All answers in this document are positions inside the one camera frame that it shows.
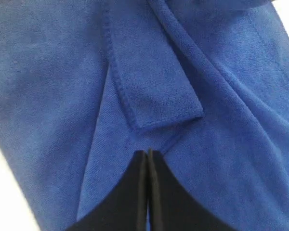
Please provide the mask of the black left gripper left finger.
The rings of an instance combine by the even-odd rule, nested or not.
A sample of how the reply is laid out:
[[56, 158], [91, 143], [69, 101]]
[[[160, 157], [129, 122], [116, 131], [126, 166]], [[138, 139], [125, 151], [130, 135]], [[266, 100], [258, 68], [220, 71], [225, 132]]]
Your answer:
[[145, 231], [147, 155], [136, 151], [123, 176], [105, 199], [69, 231]]

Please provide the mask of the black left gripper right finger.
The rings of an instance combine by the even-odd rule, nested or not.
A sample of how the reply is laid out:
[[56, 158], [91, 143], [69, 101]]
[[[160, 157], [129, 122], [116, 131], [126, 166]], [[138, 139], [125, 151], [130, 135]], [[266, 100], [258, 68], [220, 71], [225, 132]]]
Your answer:
[[148, 202], [152, 231], [232, 231], [178, 182], [162, 154], [149, 150]]

